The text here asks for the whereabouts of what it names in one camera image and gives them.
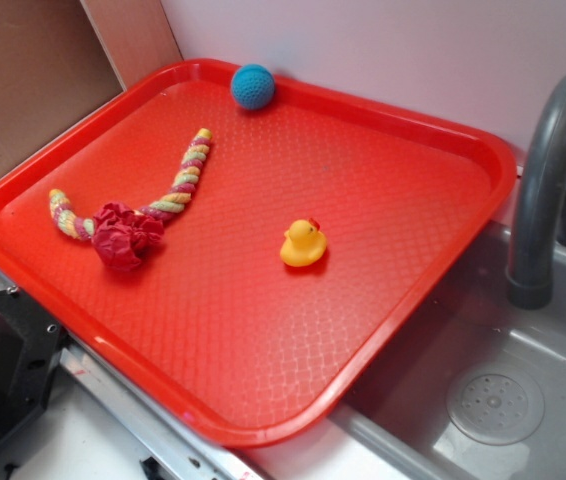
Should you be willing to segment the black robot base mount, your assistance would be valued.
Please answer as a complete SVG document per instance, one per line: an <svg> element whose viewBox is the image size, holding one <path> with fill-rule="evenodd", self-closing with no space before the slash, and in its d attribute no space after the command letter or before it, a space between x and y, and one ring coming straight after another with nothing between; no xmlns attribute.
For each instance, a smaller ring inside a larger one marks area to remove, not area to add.
<svg viewBox="0 0 566 480"><path fill-rule="evenodd" d="M0 448L46 410L64 339L25 291L0 291Z"/></svg>

